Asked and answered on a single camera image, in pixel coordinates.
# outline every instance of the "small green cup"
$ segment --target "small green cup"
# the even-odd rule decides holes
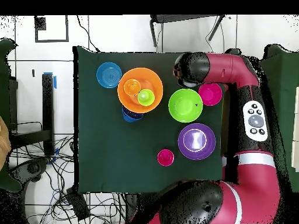
[[[143,89],[138,94],[138,102],[142,106],[150,106],[155,101],[155,95],[153,91],[149,89]]]

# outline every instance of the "purple bowl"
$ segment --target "purple bowl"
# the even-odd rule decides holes
[[[204,124],[189,124],[179,134],[178,145],[181,153],[191,160],[203,160],[215,149],[213,131]]]

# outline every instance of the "green tabletop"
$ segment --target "green tabletop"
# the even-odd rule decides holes
[[[148,193],[161,191],[181,179],[221,178],[222,101],[216,106],[204,106],[194,122],[214,131],[216,148],[212,155],[194,161],[179,151],[178,136],[188,124],[177,122],[168,111],[170,96],[180,89],[172,74],[179,53],[93,53],[82,47],[77,47],[77,52],[80,192]],[[140,121],[125,122],[117,88],[103,88],[96,80],[96,71],[104,62],[116,63],[123,74],[136,67],[155,71],[164,86],[158,107]],[[175,155],[169,167],[157,162],[157,154],[163,148]]]
[[[269,47],[266,55],[260,65],[267,76],[276,109],[292,189],[299,192],[299,173],[291,167],[295,95],[296,87],[299,86],[299,53],[285,51],[274,44]]]

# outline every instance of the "blue bowl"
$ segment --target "blue bowl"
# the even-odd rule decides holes
[[[115,88],[122,76],[121,69],[113,62],[105,62],[96,71],[96,78],[101,86],[107,89]]]
[[[124,120],[126,120],[129,123],[136,122],[143,118],[143,113],[134,113],[128,109],[126,109],[124,106],[122,107],[123,117]]]

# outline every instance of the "pink cup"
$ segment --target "pink cup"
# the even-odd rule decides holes
[[[202,84],[199,87],[199,95],[206,106],[215,106],[222,98],[222,89],[216,83]]]
[[[175,156],[169,149],[163,149],[158,154],[158,162],[165,167],[170,166],[174,159]]]

